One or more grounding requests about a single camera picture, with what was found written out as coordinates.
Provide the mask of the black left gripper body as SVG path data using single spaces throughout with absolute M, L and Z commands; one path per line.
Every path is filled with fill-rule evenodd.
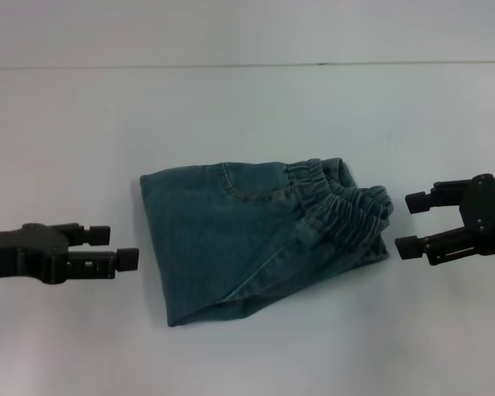
M 0 232 L 0 278 L 30 277 L 48 285 L 67 280 L 68 239 L 43 224 Z

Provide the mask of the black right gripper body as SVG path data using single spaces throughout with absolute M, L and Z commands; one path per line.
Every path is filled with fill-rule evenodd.
M 465 228 L 474 240 L 478 255 L 495 254 L 495 177 L 482 174 L 474 177 L 460 202 Z

